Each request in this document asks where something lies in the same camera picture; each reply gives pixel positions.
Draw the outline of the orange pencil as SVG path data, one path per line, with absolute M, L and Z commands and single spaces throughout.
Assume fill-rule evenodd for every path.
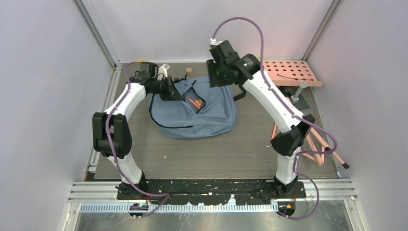
M 276 136 L 276 131 L 277 131 L 277 124 L 274 124 L 272 134 L 271 134 L 271 139 L 273 139 Z
M 201 109 L 200 105 L 198 105 L 194 100 L 188 97 L 188 100 L 191 102 L 192 105 L 194 105 L 197 109 Z

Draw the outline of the blue grey student backpack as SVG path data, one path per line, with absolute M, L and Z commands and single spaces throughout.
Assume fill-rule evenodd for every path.
M 161 134 L 171 139 L 193 139 L 221 135 L 235 127 L 238 110 L 231 86 L 210 87 L 209 77 L 181 80 L 175 87 L 183 101 L 163 101 L 153 95 L 149 115 Z M 188 100 L 201 100 L 197 109 Z

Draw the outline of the orange triangular sticker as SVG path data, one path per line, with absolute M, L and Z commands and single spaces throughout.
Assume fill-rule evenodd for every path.
M 202 107 L 202 105 L 203 105 L 203 101 L 201 101 L 201 100 L 194 100 L 194 102 L 195 102 L 195 104 L 198 106 L 198 107 Z

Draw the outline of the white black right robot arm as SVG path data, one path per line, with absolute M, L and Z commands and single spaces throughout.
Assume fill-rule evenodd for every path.
M 273 192 L 288 197 L 298 180 L 297 160 L 314 117 L 297 110 L 263 69 L 263 62 L 254 55 L 240 57 L 228 40 L 210 39 L 212 59 L 207 61 L 211 87 L 235 84 L 252 94 L 274 120 L 279 133 L 270 144 L 278 157 L 278 168 L 273 179 Z

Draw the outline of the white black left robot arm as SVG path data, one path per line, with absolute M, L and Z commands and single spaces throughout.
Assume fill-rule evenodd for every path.
M 150 62 L 137 62 L 139 69 L 130 76 L 126 64 L 123 72 L 126 85 L 117 100 L 104 112 L 92 117 L 93 148 L 106 157 L 116 168 L 122 182 L 119 189 L 142 199 L 148 187 L 143 171 L 132 154 L 132 136 L 128 120 L 136 107 L 148 94 L 158 95 L 164 101 L 179 101 L 183 97 L 168 75 L 170 66 Z

